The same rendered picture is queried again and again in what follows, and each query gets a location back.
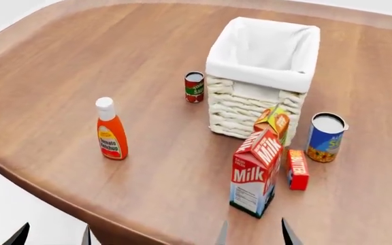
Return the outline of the orange juice carton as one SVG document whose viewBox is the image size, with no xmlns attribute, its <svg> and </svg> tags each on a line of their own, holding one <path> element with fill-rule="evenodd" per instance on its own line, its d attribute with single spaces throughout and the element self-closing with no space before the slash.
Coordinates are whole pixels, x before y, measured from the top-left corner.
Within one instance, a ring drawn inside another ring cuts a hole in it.
<svg viewBox="0 0 392 245">
<path fill-rule="evenodd" d="M 289 128 L 289 116 L 277 104 L 274 107 L 266 109 L 255 121 L 254 132 L 269 129 L 270 132 L 278 137 L 280 143 L 285 146 L 287 140 L 287 131 Z"/>
</svg>

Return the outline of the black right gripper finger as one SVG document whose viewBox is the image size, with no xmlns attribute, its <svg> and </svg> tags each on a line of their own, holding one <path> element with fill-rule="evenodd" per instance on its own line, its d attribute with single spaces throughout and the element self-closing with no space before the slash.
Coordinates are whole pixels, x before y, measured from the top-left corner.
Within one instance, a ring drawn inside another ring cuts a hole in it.
<svg viewBox="0 0 392 245">
<path fill-rule="evenodd" d="M 303 242 L 301 242 L 301 240 L 296 236 L 295 232 L 293 232 L 285 218 L 282 218 L 281 223 L 285 245 L 304 245 Z"/>
<path fill-rule="evenodd" d="M 226 245 L 228 222 L 225 220 L 214 245 Z"/>
</svg>

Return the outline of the orange tomato ketchup bottle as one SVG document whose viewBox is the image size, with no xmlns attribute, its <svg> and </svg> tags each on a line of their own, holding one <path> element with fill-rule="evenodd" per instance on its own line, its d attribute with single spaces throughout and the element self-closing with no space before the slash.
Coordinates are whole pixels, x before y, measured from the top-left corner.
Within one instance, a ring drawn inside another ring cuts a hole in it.
<svg viewBox="0 0 392 245">
<path fill-rule="evenodd" d="M 129 153 L 127 136 L 123 124 L 116 113 L 111 97 L 100 97 L 95 102 L 97 119 L 97 138 L 101 153 L 108 159 L 122 161 Z"/>
</svg>

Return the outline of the white woven basket with liner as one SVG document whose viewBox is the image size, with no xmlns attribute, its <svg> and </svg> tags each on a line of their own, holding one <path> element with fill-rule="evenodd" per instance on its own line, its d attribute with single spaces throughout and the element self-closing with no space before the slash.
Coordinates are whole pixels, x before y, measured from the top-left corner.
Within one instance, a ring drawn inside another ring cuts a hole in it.
<svg viewBox="0 0 392 245">
<path fill-rule="evenodd" d="M 231 20 L 206 59 L 210 130 L 247 138 L 264 110 L 290 118 L 293 140 L 319 55 L 316 26 L 238 17 Z"/>
</svg>

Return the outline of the red and white milk carton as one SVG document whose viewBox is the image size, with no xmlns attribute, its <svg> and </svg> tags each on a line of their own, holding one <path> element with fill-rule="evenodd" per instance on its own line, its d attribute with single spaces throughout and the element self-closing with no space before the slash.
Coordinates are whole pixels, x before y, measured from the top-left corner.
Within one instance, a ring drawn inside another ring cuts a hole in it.
<svg viewBox="0 0 392 245">
<path fill-rule="evenodd" d="M 261 218 L 274 198 L 283 146 L 269 129 L 253 132 L 232 158 L 229 204 Z"/>
</svg>

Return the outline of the red butter box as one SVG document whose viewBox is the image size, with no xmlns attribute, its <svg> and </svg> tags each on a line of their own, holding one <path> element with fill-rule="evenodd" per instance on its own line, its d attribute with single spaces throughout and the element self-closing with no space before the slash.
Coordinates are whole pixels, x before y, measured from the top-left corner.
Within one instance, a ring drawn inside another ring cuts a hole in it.
<svg viewBox="0 0 392 245">
<path fill-rule="evenodd" d="M 309 181 L 309 171 L 303 150 L 288 150 L 287 180 L 293 191 L 305 191 Z"/>
</svg>

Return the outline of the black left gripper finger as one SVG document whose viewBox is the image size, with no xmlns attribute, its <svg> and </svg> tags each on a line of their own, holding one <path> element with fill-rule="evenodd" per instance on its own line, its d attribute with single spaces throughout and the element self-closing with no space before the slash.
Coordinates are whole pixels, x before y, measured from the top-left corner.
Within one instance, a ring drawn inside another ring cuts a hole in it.
<svg viewBox="0 0 392 245">
<path fill-rule="evenodd" d="M 26 222 L 17 232 L 15 232 L 2 245 L 25 245 L 30 230 L 30 224 Z"/>
<path fill-rule="evenodd" d="M 91 245 L 91 231 L 88 225 L 84 229 L 81 245 Z"/>
</svg>

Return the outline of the small red tomato sauce can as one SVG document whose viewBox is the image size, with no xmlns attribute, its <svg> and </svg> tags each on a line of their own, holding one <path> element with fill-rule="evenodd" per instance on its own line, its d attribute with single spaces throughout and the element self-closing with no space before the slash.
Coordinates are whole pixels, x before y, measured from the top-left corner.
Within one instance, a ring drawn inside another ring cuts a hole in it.
<svg viewBox="0 0 392 245">
<path fill-rule="evenodd" d="M 184 77 L 185 99 L 189 103 L 199 103 L 204 98 L 204 75 L 191 71 Z"/>
</svg>

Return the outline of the blue alphabet soup can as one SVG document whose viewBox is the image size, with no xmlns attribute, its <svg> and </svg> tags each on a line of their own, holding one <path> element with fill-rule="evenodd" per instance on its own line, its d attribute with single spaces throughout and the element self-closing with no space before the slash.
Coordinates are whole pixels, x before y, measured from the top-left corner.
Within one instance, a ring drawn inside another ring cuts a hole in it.
<svg viewBox="0 0 392 245">
<path fill-rule="evenodd" d="M 348 124 L 337 114 L 320 112 L 311 119 L 306 154 L 319 163 L 335 160 Z"/>
</svg>

